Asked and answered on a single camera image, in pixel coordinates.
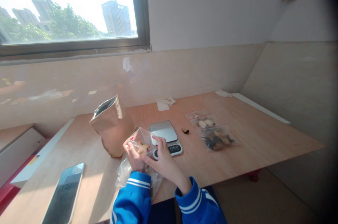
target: windowsill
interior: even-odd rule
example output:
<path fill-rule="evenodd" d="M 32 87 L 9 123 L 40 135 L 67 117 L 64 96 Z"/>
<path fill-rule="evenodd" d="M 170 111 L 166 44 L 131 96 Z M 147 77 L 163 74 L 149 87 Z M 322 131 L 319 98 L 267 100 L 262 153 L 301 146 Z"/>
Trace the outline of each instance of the windowsill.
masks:
<path fill-rule="evenodd" d="M 125 54 L 147 53 L 150 51 L 151 48 L 148 48 L 147 46 L 130 46 L 94 50 L 62 51 L 33 55 L 6 56 L 0 57 L 0 66 L 74 60 L 81 58 L 119 56 Z"/>

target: kitchen scale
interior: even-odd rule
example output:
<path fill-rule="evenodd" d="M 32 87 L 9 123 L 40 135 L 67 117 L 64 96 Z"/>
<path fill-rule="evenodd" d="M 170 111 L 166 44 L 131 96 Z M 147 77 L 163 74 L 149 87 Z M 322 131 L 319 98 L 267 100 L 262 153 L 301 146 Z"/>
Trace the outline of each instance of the kitchen scale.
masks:
<path fill-rule="evenodd" d="M 179 142 L 179 139 L 173 128 L 173 125 L 169 120 L 150 124 L 149 131 L 152 132 L 157 137 L 165 138 L 171 156 L 182 153 L 183 151 L 182 145 Z M 157 144 L 157 141 L 155 139 L 152 138 L 151 141 L 153 145 Z M 152 156 L 155 160 L 158 160 L 157 149 L 153 151 Z"/>

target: glass pane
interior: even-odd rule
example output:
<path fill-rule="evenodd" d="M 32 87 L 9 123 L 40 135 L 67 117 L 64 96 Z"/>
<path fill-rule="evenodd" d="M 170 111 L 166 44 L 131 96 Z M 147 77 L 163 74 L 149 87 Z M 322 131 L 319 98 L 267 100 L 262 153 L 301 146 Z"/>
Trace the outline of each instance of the glass pane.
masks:
<path fill-rule="evenodd" d="M 137 37 L 133 0 L 0 0 L 5 44 L 126 37 Z"/>

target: beige wall tile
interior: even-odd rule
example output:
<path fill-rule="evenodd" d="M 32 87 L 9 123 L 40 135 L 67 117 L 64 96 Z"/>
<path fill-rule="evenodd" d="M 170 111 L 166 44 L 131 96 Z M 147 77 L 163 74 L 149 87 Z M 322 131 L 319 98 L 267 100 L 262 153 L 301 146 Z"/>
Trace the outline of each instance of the beige wall tile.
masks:
<path fill-rule="evenodd" d="M 28 123 L 47 136 L 119 94 L 126 106 L 222 88 L 238 92 L 265 45 L 239 45 L 1 66 L 0 129 Z"/>

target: table leg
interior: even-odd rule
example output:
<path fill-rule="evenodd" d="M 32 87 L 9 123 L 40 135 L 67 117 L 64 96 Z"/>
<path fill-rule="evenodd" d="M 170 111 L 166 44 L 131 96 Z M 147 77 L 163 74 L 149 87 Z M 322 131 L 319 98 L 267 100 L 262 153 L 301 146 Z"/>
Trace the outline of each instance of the table leg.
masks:
<path fill-rule="evenodd" d="M 251 171 L 249 173 L 244 174 L 244 176 L 249 176 L 251 182 L 258 182 L 259 180 L 258 174 L 260 173 L 261 170 L 262 169 Z"/>

